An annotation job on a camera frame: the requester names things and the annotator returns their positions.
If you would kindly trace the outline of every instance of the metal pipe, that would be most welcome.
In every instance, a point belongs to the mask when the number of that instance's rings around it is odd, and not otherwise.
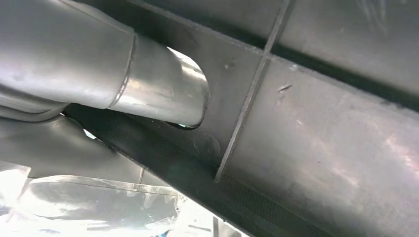
[[[192,59],[82,3],[2,1],[0,51],[1,86],[25,95],[186,126],[207,106]]]

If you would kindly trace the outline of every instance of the shiny metal surface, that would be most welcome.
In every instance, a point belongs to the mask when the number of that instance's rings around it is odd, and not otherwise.
[[[13,214],[16,200],[28,178],[30,167],[0,160],[0,228]]]
[[[137,36],[128,80],[110,109],[197,126],[208,99],[207,79],[191,58]]]
[[[2,233],[156,236],[175,227],[182,197],[170,187],[68,175],[34,179]]]
[[[419,233],[419,116],[273,61],[229,174],[333,236]]]
[[[79,175],[138,183],[142,168],[104,144],[88,138],[74,120],[44,122],[0,118],[0,158],[32,168],[30,177]]]
[[[42,121],[78,103],[197,126],[207,108],[192,59],[86,4],[3,1],[0,51],[0,117]]]
[[[105,109],[129,63],[134,30],[68,0],[5,0],[0,84],[40,98]]]

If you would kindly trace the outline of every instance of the exhaust pipe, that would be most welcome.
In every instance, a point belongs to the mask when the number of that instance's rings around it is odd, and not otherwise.
[[[0,86],[26,98],[189,127],[202,122],[209,99],[191,58],[70,0],[2,1],[0,52]]]

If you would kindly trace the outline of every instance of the scratch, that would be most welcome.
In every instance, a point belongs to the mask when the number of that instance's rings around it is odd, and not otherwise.
[[[383,34],[388,34],[387,29],[387,4],[386,0],[379,0],[378,4],[375,4],[371,0],[358,0],[358,5],[361,8],[362,13],[365,15],[370,28],[374,31],[378,28]]]
[[[284,93],[286,90],[288,90],[291,86],[292,86],[291,84],[289,84],[289,85],[283,85],[283,86],[280,86],[280,87],[278,88],[278,92],[282,94],[282,93]]]

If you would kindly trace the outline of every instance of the plastic underbody panel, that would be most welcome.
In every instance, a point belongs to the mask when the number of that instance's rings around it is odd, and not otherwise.
[[[71,105],[105,143],[257,237],[419,232],[419,2],[84,0],[205,73],[201,126]]]

